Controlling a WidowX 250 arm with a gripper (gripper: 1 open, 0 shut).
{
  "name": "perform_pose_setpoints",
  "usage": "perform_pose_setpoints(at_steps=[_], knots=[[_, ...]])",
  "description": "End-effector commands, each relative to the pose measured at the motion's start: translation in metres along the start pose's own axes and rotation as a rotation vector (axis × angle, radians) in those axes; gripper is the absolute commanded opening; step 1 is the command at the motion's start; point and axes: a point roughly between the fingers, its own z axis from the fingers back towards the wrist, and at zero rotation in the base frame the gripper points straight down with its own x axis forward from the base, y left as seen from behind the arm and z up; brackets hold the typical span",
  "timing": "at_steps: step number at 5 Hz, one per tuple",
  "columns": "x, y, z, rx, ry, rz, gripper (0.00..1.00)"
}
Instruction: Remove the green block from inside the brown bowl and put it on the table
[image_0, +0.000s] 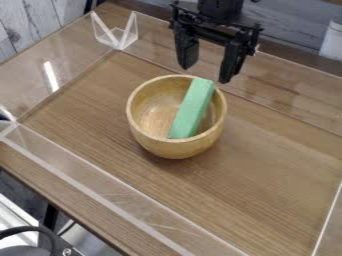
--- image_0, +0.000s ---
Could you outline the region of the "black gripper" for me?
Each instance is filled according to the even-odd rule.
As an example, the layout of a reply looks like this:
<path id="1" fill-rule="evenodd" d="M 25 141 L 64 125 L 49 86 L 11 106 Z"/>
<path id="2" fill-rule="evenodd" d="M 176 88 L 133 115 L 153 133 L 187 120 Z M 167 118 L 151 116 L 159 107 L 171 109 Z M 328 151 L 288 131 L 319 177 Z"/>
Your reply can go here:
<path id="1" fill-rule="evenodd" d="M 199 40 L 224 47 L 219 82 L 239 73 L 246 55 L 256 52 L 263 27 L 243 14 L 243 1 L 172 1 L 170 28 L 174 32 L 178 63 L 187 70 L 199 57 Z"/>

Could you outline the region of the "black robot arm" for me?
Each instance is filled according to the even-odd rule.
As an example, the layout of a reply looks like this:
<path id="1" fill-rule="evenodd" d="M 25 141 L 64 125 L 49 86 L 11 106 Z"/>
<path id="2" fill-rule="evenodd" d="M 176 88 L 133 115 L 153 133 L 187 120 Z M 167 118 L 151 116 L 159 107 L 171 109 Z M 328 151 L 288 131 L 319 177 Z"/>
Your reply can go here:
<path id="1" fill-rule="evenodd" d="M 174 32 L 176 58 L 187 70 L 199 59 L 199 40 L 224 48 L 219 82 L 228 83 L 239 74 L 246 57 L 256 53 L 263 26 L 242 13 L 244 0 L 172 0 L 170 28 Z"/>

